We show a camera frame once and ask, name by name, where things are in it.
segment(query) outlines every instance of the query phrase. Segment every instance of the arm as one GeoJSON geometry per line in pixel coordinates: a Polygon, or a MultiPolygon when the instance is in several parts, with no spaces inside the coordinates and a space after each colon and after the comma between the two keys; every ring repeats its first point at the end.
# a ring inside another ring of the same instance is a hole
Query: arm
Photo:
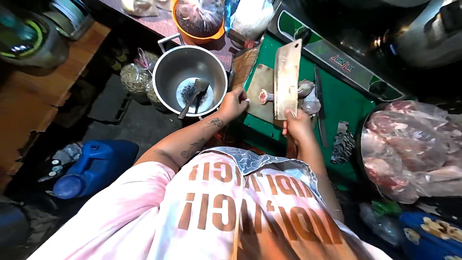
{"type": "Polygon", "coordinates": [[[333,219],[343,222],[343,213],[327,176],[321,148],[311,127],[310,116],[300,109],[297,118],[290,111],[286,111],[286,117],[283,134],[289,132],[293,136],[298,148],[297,159],[308,164],[315,174],[318,180],[318,191],[327,205],[329,214],[333,219]]]}
{"type": "Polygon", "coordinates": [[[147,150],[135,163],[160,162],[175,173],[224,125],[238,117],[249,104],[244,89],[226,94],[220,109],[203,120],[180,129],[147,150]]]}

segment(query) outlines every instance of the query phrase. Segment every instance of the blue plastic container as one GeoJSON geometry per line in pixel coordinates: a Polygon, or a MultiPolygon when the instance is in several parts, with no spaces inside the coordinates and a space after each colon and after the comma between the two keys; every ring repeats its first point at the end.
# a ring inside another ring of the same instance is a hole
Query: blue plastic container
{"type": "Polygon", "coordinates": [[[400,222],[406,239],[403,242],[403,250],[411,260],[448,260],[462,257],[462,243],[454,239],[443,240],[422,229],[423,218],[428,217],[433,221],[438,218],[434,215],[421,212],[404,212],[400,216],[400,222]]]}
{"type": "Polygon", "coordinates": [[[88,141],[77,162],[55,183],[54,194],[77,198],[106,188],[133,165],[138,150],[126,140],[88,141]]]}

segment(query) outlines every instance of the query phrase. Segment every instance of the wooden shelf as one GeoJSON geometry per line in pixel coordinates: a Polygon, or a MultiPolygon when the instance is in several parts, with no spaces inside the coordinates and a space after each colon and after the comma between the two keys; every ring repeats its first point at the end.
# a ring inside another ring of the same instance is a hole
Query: wooden shelf
{"type": "Polygon", "coordinates": [[[69,42],[68,59],[47,76],[15,70],[0,79],[0,193],[21,167],[36,133],[46,130],[57,107],[69,98],[69,89],[109,32],[110,28],[95,22],[81,39],[69,42]]]}

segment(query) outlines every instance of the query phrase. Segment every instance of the brand logo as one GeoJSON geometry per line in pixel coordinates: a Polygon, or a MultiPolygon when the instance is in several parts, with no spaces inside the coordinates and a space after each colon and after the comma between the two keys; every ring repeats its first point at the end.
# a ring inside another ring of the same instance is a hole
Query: brand logo
{"type": "Polygon", "coordinates": [[[343,60],[342,58],[340,58],[340,56],[338,54],[336,56],[330,58],[329,60],[331,62],[339,65],[340,67],[342,67],[342,69],[346,70],[347,72],[351,72],[354,69],[353,65],[350,65],[349,62],[347,62],[347,61],[343,60]]]}

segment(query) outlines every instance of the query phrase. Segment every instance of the pot handle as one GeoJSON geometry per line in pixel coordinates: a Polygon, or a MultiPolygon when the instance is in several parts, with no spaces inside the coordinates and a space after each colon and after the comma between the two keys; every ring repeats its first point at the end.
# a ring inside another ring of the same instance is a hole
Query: pot handle
{"type": "Polygon", "coordinates": [[[165,38],[163,38],[163,39],[157,41],[157,44],[159,44],[159,47],[160,47],[160,49],[162,50],[162,53],[165,53],[164,43],[165,43],[165,42],[168,42],[168,41],[170,41],[170,40],[173,40],[173,39],[175,39],[175,38],[180,38],[181,45],[184,45],[183,37],[181,37],[181,34],[180,34],[180,33],[176,33],[176,34],[174,34],[174,35],[165,37],[165,38]]]}

